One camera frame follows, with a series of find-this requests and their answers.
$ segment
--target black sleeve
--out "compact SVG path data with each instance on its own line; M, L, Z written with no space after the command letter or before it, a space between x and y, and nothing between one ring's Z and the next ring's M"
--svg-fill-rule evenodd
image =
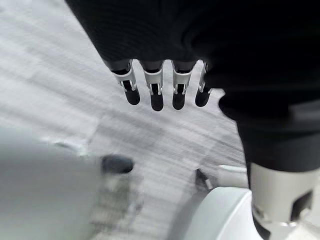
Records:
M288 172L320 167L320 14L316 1L219 1L190 46L211 62L248 163Z

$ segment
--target gray floor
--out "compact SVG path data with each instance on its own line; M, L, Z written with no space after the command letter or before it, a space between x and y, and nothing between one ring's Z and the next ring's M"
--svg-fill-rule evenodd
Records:
M206 107L194 104L201 62L181 111L171 104L172 66L165 62L165 106L155 112L139 63L133 66L141 102L132 106L63 1L0 0L0 28L0 126L136 162L131 175L107 181L92 217L104 231L96 240L165 239L194 192L194 169L244 165L235 125L217 106L223 93L214 91ZM109 192L122 195L120 209Z

